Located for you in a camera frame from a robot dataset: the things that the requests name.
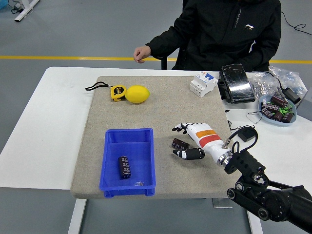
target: white circuit breaker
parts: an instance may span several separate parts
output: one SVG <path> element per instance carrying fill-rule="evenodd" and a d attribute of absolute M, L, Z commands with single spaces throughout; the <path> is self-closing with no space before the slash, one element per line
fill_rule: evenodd
<path fill-rule="evenodd" d="M 217 84 L 218 80 L 208 72 L 200 72 L 191 81 L 190 90 L 202 98 L 206 93 L 212 91 Z"/>

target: white table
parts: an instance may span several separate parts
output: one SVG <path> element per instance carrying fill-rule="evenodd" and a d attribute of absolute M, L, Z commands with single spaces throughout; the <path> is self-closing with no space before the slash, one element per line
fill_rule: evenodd
<path fill-rule="evenodd" d="M 69 190 L 92 93 L 84 88 L 99 76 L 192 76 L 194 71 L 52 67 L 46 70 L 0 154 L 0 187 Z M 211 72 L 218 77 L 218 72 Z M 252 124 L 254 103 L 229 105 L 232 128 Z M 260 121 L 258 143 L 249 152 L 270 180 L 304 185 L 312 193 L 312 122 L 300 116 L 291 127 Z M 77 200 L 70 233 L 85 201 Z"/>

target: bowl of capacitors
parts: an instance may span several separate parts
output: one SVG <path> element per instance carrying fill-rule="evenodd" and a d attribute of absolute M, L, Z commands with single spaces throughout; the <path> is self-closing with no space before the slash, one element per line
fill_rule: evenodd
<path fill-rule="evenodd" d="M 297 119 L 297 109 L 288 99 L 264 95 L 259 99 L 259 111 L 262 119 L 279 126 L 290 126 Z"/>

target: blue bowl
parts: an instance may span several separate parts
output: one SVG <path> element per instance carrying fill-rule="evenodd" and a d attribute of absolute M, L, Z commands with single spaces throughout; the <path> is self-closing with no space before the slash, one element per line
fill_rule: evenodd
<path fill-rule="evenodd" d="M 260 97 L 260 99 L 259 99 L 259 106 L 258 106 L 259 111 L 261 111 L 261 103 L 263 102 L 263 100 L 266 99 L 267 102 L 269 102 L 272 97 L 273 97 L 272 95 L 264 95 L 264 96 Z M 265 117 L 264 115 L 262 115 L 260 113 L 262 115 L 262 119 L 267 121 L 267 122 L 269 122 L 269 123 L 275 124 L 275 125 L 284 126 L 284 127 L 290 126 L 297 119 L 297 108 L 290 100 L 287 100 L 287 101 L 288 101 L 288 104 L 292 106 L 292 111 L 293 111 L 293 114 L 294 114 L 294 116 L 292 117 L 290 123 L 283 123 L 283 122 L 279 122 L 279 121 L 276 121 L 276 120 L 273 120 L 273 119 L 269 119 L 269 118 Z"/>

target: yellow tape measure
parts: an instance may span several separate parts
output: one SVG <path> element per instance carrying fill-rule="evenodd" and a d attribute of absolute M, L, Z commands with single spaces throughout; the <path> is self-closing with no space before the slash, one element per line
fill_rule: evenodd
<path fill-rule="evenodd" d="M 125 100 L 126 87 L 124 85 L 115 85 L 111 87 L 111 97 L 113 101 L 122 101 Z"/>

